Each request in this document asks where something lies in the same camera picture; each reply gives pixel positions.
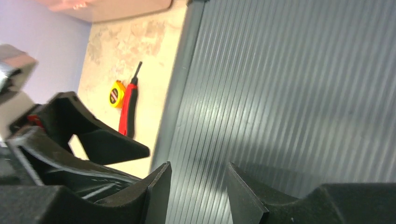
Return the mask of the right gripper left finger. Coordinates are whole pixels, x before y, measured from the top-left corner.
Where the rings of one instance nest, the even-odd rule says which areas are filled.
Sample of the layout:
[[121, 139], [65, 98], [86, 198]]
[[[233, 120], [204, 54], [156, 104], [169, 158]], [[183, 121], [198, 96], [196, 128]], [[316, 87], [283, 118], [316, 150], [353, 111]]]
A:
[[172, 168], [163, 163], [146, 178], [95, 203], [64, 186], [0, 188], [2, 224], [163, 224]]

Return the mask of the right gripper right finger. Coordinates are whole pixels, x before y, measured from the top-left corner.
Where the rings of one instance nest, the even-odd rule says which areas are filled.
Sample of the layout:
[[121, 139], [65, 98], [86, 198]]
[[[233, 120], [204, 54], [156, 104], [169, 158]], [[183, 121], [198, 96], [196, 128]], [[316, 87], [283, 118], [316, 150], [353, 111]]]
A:
[[395, 183], [325, 183], [296, 198], [228, 164], [235, 224], [394, 224]]

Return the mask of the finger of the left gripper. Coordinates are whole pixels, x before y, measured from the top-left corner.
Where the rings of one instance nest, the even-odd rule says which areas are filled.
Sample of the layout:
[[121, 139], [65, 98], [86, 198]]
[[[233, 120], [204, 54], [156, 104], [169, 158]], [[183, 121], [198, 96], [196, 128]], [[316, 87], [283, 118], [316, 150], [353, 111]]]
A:
[[35, 110], [35, 123], [62, 148], [71, 152], [76, 135], [88, 159], [99, 165], [146, 158], [149, 148], [97, 119], [73, 91], [60, 92]]
[[44, 185], [66, 186], [87, 201], [99, 201], [140, 181], [125, 172], [72, 155], [38, 127], [18, 131], [9, 143], [23, 150]]

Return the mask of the black poker set case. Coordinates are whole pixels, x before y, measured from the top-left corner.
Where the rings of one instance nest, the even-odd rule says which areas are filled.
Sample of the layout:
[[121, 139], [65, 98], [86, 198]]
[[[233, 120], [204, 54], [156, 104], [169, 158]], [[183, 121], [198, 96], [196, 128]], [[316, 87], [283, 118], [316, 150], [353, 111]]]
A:
[[168, 224], [230, 224], [227, 169], [294, 197], [396, 180], [393, 0], [190, 0], [152, 167]]

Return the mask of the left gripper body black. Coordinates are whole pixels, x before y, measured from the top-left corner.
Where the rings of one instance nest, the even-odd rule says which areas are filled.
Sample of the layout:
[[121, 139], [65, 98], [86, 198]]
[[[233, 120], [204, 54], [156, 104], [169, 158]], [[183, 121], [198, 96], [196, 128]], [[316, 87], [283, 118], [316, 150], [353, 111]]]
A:
[[34, 105], [25, 112], [0, 116], [0, 184], [42, 186], [43, 182], [30, 161], [9, 139], [18, 131], [29, 127], [28, 115], [38, 107]]

